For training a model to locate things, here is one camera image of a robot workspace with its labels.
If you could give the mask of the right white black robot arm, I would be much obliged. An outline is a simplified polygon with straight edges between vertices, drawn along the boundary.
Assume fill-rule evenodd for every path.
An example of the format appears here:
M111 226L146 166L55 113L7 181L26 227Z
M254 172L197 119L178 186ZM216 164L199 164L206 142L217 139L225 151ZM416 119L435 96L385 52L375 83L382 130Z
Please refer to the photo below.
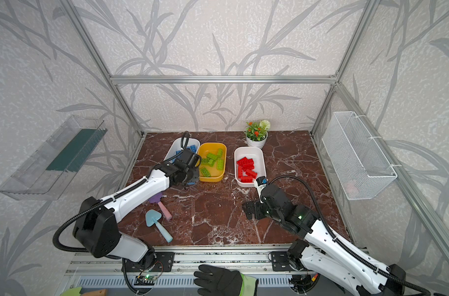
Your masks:
M337 234L324 219L312 190L315 208L295 205L286 193L266 177L254 180L259 199L243 203L247 219L271 218L282 229L298 236L287 250L290 266L315 271L354 296L402 296L407 288L417 296L429 296L429 290L406 280L406 272L397 265L386 265L355 247Z

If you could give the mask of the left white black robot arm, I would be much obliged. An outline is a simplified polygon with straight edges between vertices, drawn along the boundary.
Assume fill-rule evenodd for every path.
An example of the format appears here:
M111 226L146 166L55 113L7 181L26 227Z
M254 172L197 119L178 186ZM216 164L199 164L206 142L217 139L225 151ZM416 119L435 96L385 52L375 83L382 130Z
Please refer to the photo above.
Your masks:
M187 148L190 134L181 138L180 153L156 164L139 181L101 199L89 197L77 215L55 232L52 243L58 250L90 253L95 258L118 257L144 269L156 262L154 248L119 231L118 224L135 208L170 187L185 187L197 176L201 157Z

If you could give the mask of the green lego brick top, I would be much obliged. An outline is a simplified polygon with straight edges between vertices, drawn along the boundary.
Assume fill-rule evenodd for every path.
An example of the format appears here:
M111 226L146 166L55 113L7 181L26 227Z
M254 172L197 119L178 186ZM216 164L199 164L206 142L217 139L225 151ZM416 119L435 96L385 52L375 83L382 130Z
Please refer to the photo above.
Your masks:
M219 159L219 156L216 155L216 154L213 154L213 153L208 153L208 154L207 154L207 158L208 158L208 159L212 159L212 160L218 160L218 159Z

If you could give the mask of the large blue lego plate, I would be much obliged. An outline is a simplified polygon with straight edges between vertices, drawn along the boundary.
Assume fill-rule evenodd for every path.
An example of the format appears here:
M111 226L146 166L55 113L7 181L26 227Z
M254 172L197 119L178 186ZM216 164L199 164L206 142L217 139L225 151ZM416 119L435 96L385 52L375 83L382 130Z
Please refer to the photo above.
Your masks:
M197 146L196 145L191 145L187 147L189 150L191 150L193 153L197 153Z

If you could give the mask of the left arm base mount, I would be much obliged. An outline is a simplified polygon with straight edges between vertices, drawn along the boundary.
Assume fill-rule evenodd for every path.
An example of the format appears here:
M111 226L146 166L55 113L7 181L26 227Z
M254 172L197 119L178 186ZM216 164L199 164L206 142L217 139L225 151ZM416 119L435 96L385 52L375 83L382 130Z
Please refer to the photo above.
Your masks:
M127 273L138 273L140 271L168 273L171 272L174 258L174 252L149 252L145 255L144 259L138 262L133 262L126 259L121 270L126 271Z

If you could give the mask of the large red lego brick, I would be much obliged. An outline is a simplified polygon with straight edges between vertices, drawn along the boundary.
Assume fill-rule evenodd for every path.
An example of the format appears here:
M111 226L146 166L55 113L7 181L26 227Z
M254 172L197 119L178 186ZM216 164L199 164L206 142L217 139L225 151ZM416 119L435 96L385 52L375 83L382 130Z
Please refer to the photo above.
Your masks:
M253 170L255 168L254 160L248 159L247 157L243 157L242 159L238 160L236 164L243 170Z

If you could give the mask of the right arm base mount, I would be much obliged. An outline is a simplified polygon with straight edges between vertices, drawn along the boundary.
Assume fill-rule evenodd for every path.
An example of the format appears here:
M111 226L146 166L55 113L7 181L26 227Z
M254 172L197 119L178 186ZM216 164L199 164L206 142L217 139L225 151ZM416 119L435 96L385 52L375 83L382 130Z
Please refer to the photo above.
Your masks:
M274 272L294 272L297 274L316 274L316 271L309 270L304 266L302 252L310 249L310 244L301 239L294 241L291 246L283 251L272 251L267 258L272 265Z

